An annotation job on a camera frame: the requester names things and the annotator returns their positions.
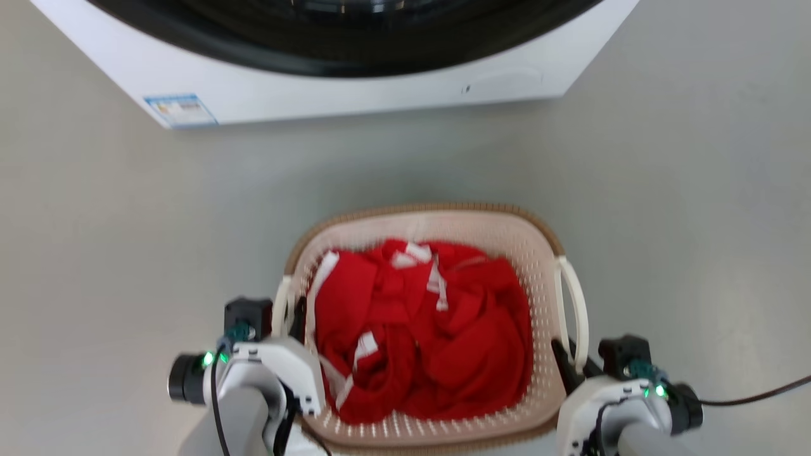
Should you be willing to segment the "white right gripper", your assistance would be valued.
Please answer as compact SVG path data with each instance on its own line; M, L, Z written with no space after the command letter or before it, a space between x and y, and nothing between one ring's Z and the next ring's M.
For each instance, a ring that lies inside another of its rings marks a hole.
M577 370L570 361L577 344L551 340L560 379L568 398L560 407L556 428L559 455L620 455L621 435L628 427L649 428L671 436L672 413L649 380L617 381L604 376L590 357Z

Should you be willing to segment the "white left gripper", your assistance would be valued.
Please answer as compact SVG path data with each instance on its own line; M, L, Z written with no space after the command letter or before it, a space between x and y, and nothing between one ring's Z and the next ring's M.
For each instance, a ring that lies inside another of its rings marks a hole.
M293 307L290 337L234 346L225 372L220 375L220 397L236 390L255 390L275 417L292 407L304 415L319 415L326 403L321 363L306 343L307 297Z

